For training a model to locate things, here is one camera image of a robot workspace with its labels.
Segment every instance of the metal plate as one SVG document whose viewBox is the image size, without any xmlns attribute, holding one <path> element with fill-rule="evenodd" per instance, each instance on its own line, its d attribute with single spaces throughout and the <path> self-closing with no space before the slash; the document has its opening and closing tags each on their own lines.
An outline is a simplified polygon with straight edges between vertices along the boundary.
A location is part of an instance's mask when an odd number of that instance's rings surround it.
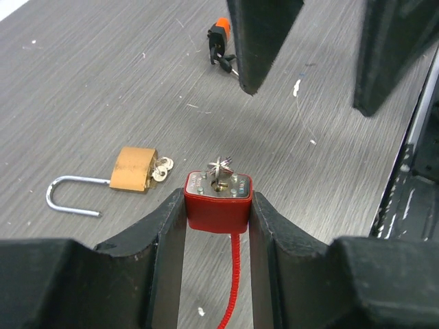
<svg viewBox="0 0 439 329">
<path fill-rule="evenodd" d="M 237 175 L 236 181 L 230 179 L 228 183 L 229 187 L 223 191 L 217 192 L 213 189 L 211 185 L 212 179 L 207 174 L 204 176 L 201 174 L 201 171 L 194 171 L 191 173 L 189 180 L 186 185 L 186 192 L 190 194 L 204 195 L 206 197 L 215 197 L 218 199 L 246 199 L 250 196 L 250 179 L 245 175 Z M 199 188 L 202 188 L 203 191 L 200 193 L 198 191 Z M 231 191 L 236 190 L 236 196 L 233 196 Z"/>
</svg>

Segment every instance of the orange and black object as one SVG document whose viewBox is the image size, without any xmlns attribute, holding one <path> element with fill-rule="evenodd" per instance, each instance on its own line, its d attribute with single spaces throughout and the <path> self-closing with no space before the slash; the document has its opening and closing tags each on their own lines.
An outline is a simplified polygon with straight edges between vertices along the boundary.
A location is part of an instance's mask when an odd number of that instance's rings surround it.
<svg viewBox="0 0 439 329">
<path fill-rule="evenodd" d="M 234 54 L 226 55 L 230 33 L 230 23 L 228 19 L 224 17 L 218 19 L 207 32 L 211 64 L 215 65 L 216 62 L 218 62 L 221 68 L 227 73 L 233 71 L 230 62 L 236 58 Z"/>
</svg>

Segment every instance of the gray wood surface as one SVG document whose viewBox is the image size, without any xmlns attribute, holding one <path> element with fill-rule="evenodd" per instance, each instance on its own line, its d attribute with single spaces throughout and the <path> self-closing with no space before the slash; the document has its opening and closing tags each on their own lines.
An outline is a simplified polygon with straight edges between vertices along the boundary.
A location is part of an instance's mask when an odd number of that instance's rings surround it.
<svg viewBox="0 0 439 329">
<path fill-rule="evenodd" d="M 206 30 L 227 14 L 225 1 L 31 0 L 0 22 L 0 237 L 69 236 L 94 245 L 217 155 L 232 156 L 234 169 L 317 238 L 367 234 L 431 53 L 377 117 L 363 118 L 351 108 L 361 2 L 308 0 L 250 97 L 208 61 Z M 173 158 L 167 181 L 147 195 L 76 184 L 57 190 L 57 201 L 102 210 L 101 219 L 47 207 L 54 178 L 109 178 L 126 145 Z M 229 243 L 188 231 L 179 328 L 220 322 Z M 242 273 L 229 328 L 252 327 L 247 236 Z"/>
</svg>

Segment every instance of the white scrap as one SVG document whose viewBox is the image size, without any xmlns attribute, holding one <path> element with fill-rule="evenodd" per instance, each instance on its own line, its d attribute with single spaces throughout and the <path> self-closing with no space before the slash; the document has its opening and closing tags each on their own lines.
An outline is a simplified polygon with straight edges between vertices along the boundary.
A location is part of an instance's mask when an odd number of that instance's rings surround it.
<svg viewBox="0 0 439 329">
<path fill-rule="evenodd" d="M 297 92 L 299 91 L 299 85 L 300 85 L 300 79 L 296 81 L 296 84 L 294 85 L 293 90 L 293 96 L 297 97 Z"/>
<path fill-rule="evenodd" d="M 206 313 L 203 311 L 201 307 L 198 308 L 198 314 L 203 317 Z"/>
</svg>

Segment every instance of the red cable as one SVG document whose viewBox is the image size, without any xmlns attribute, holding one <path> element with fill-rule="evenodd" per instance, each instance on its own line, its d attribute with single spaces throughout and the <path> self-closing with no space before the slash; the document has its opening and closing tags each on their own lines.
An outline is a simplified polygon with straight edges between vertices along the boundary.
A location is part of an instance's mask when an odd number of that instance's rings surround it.
<svg viewBox="0 0 439 329">
<path fill-rule="evenodd" d="M 230 239 L 232 241 L 232 287 L 230 288 L 230 297 L 228 299 L 228 305 L 226 313 L 222 318 L 221 323 L 217 329 L 225 329 L 230 318 L 232 317 L 233 310 L 235 309 L 236 301 L 238 299 L 239 290 L 239 277 L 241 276 L 241 247 L 239 245 L 239 234 L 231 234 Z"/>
</svg>

